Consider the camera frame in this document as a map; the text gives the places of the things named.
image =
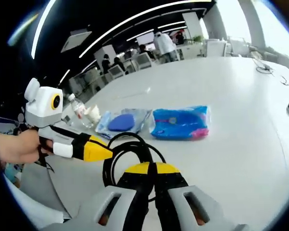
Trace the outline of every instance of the ceiling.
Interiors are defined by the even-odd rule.
[[[97,38],[120,22],[145,10],[176,1],[178,0],[154,0],[141,1],[141,3],[139,3],[139,1],[129,0],[56,0],[41,29],[35,59],[32,60],[30,54],[33,38],[42,13],[40,13],[36,20],[28,27],[21,42],[18,44],[22,54],[21,63],[25,66],[23,69],[25,69],[25,71],[30,69],[29,73],[38,77],[42,84],[57,86],[68,69],[70,69],[70,72],[64,81],[78,74],[84,67],[91,63],[94,60],[94,53],[99,50],[103,44],[113,44],[117,53],[122,52],[135,41],[132,39],[130,42],[126,42],[126,39],[158,26],[183,21],[183,12],[170,12],[187,12],[192,10],[201,18],[203,14],[215,4],[215,1],[185,3],[146,13],[109,33],[96,43],[82,58],[79,58],[80,54],[96,41]],[[46,4],[44,4],[44,2],[45,1],[41,0],[37,1],[40,12],[43,12],[45,9]],[[195,8],[205,8],[205,10],[195,10]],[[170,26],[165,29],[178,26],[184,26],[184,24]],[[92,31],[92,33],[80,46],[61,53],[61,49],[70,36],[70,32],[79,29],[87,29],[88,31]]]

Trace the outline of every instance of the human hand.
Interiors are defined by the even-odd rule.
[[[47,146],[53,147],[53,142],[47,140]],[[13,164],[33,163],[39,159],[39,133],[29,129],[18,136],[0,134],[0,161]],[[42,148],[43,153],[50,152]]]

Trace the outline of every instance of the blue sponge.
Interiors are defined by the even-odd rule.
[[[114,118],[108,124],[109,131],[128,131],[135,126],[132,114],[122,114]]]

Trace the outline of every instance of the plastic bottle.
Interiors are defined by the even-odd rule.
[[[82,122],[82,124],[86,128],[92,128],[93,123],[91,123],[90,120],[88,120],[84,115],[84,112],[86,111],[87,108],[83,104],[83,102],[77,99],[74,94],[71,94],[68,97],[68,100],[71,102],[72,110],[75,112],[75,114],[77,115],[78,119]]]

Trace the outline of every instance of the white table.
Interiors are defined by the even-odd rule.
[[[175,163],[189,185],[220,203],[228,219],[260,231],[289,199],[289,86],[279,82],[280,74],[289,81],[289,70],[267,64],[276,70],[275,77],[257,72],[247,58],[159,65],[112,81],[86,105],[97,104],[102,113],[209,105],[210,133],[203,140],[159,141],[147,131],[141,135],[168,163]],[[137,157],[124,155],[117,163],[117,179],[136,163]],[[154,203],[143,230],[161,230]]]

